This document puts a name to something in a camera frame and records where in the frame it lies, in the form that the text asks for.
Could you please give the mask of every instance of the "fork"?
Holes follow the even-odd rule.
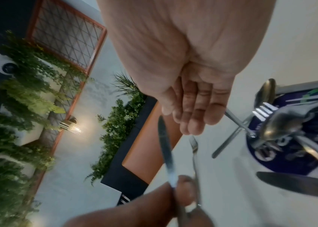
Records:
[[[272,115],[276,110],[278,110],[277,107],[269,103],[265,102],[264,105],[266,107],[262,105],[259,108],[256,108],[256,111],[253,111],[253,114],[262,122],[266,121],[266,119],[270,115]],[[318,159],[318,144],[304,136],[304,134],[305,133],[302,130],[299,130],[298,132],[293,133],[292,136],[297,142],[299,142],[303,146],[306,152]]]
[[[193,167],[195,172],[194,182],[196,185],[196,207],[201,206],[201,192],[200,192],[200,185],[199,185],[199,174],[198,174],[198,143],[194,136],[189,137],[190,145],[193,149]]]

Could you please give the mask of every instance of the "lattice window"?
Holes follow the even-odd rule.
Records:
[[[59,0],[41,0],[29,39],[89,73],[106,29]]]

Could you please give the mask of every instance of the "white table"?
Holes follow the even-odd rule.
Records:
[[[277,2],[259,51],[235,80],[230,110],[240,119],[248,116],[255,93],[268,78],[279,85],[318,80],[318,1]],[[255,177],[256,171],[266,169],[247,152],[243,132],[216,159],[211,158],[235,128],[223,117],[197,137],[203,208],[214,222],[220,227],[318,226],[318,198],[283,191]],[[192,176],[187,136],[180,139],[173,155],[178,174]],[[146,193],[167,179],[162,166]]]

